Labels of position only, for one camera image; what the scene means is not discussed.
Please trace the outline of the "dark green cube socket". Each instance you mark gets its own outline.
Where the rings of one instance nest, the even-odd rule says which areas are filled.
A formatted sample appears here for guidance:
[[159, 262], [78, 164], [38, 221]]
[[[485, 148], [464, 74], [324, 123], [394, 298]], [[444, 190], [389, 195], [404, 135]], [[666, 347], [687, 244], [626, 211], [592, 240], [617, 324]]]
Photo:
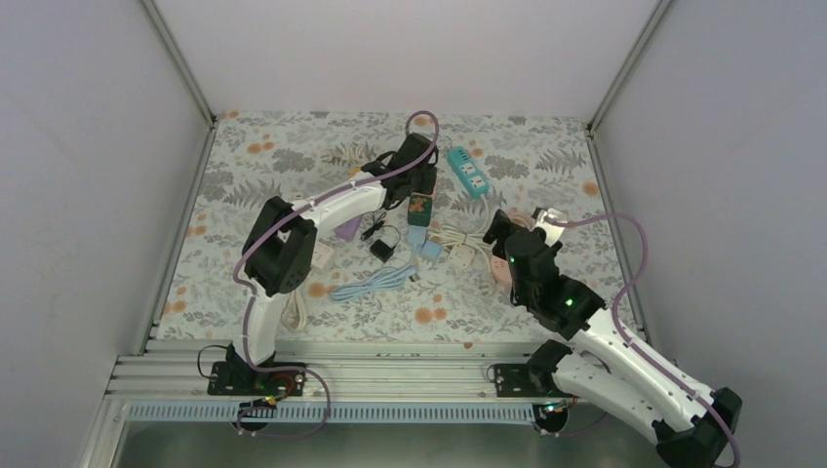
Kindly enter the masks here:
[[430, 196], [412, 194], [407, 209], [407, 222], [411, 226], [428, 227], [431, 222], [433, 199]]

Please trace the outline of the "pink round power socket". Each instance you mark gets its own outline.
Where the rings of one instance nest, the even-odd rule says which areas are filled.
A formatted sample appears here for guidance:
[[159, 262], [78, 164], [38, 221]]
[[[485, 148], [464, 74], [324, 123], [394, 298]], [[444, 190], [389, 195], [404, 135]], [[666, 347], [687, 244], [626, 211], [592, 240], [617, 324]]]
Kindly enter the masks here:
[[511, 288], [513, 284], [512, 275], [510, 272], [509, 262], [496, 255], [490, 258], [490, 270], [494, 281], [505, 287]]

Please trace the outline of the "white square socket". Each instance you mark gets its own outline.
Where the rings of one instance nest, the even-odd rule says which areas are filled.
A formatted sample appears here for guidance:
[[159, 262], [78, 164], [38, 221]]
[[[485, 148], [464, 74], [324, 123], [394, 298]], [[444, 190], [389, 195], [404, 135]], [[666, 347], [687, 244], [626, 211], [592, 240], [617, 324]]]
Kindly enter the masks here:
[[335, 258], [335, 250], [323, 243], [316, 243], [311, 258], [311, 266], [318, 271], [325, 271]]

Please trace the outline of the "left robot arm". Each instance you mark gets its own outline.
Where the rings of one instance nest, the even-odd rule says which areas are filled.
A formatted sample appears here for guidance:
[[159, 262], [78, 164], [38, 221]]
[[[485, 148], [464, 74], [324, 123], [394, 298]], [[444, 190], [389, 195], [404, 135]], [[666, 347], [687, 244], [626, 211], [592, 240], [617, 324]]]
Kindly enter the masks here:
[[215, 382], [249, 395], [271, 381], [280, 310], [306, 279], [318, 236], [377, 210], [390, 210], [422, 189], [438, 160], [435, 138], [406, 135], [396, 151], [381, 154], [329, 191], [297, 202], [269, 199], [261, 209], [233, 269], [250, 291], [240, 334], [228, 347]]

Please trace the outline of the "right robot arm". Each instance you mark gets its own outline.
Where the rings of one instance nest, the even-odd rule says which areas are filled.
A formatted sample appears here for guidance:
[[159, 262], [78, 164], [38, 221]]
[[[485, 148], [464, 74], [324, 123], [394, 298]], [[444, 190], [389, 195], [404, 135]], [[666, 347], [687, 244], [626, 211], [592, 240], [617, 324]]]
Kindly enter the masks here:
[[680, 370], [621, 322], [616, 302], [561, 273], [556, 256], [569, 223], [552, 209], [532, 217], [528, 229], [498, 210], [483, 237], [508, 264], [511, 304], [560, 337], [530, 355], [531, 390], [586, 399], [647, 438], [670, 467], [716, 467], [727, 449], [740, 466], [741, 398]]

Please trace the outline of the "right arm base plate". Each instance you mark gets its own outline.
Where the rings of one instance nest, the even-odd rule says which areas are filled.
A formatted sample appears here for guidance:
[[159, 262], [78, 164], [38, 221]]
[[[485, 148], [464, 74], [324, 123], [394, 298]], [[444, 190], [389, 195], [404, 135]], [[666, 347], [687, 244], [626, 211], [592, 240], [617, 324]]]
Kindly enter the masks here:
[[570, 398], [553, 383], [538, 384], [526, 364], [492, 364], [486, 370], [497, 398]]

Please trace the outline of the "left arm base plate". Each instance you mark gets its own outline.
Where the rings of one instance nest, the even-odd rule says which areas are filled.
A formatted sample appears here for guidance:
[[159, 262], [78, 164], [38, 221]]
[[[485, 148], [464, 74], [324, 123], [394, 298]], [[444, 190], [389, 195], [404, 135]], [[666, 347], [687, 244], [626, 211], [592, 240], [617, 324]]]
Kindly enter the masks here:
[[213, 364], [207, 394], [240, 397], [300, 397], [306, 380], [306, 367], [301, 363], [285, 363], [278, 371], [258, 372], [235, 370], [230, 363]]

